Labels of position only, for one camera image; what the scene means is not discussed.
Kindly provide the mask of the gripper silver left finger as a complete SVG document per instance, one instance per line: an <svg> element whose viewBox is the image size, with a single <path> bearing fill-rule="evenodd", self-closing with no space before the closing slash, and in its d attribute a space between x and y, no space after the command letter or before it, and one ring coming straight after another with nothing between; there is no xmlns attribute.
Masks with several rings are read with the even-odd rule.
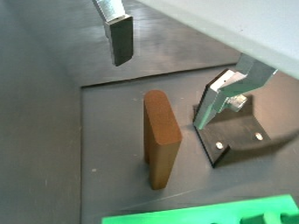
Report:
<svg viewBox="0 0 299 224"><path fill-rule="evenodd" d="M133 17L127 15L121 0L92 0L103 20L116 67L133 56Z"/></svg>

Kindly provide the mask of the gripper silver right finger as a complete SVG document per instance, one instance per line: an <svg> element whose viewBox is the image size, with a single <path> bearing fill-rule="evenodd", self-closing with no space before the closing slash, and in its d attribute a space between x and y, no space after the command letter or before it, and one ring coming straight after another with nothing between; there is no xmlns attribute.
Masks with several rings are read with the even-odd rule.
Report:
<svg viewBox="0 0 299 224"><path fill-rule="evenodd" d="M275 74L275 68L241 53L236 70L225 69L204 88L193 126L201 130L223 109L239 112L248 100L243 94L261 88Z"/></svg>

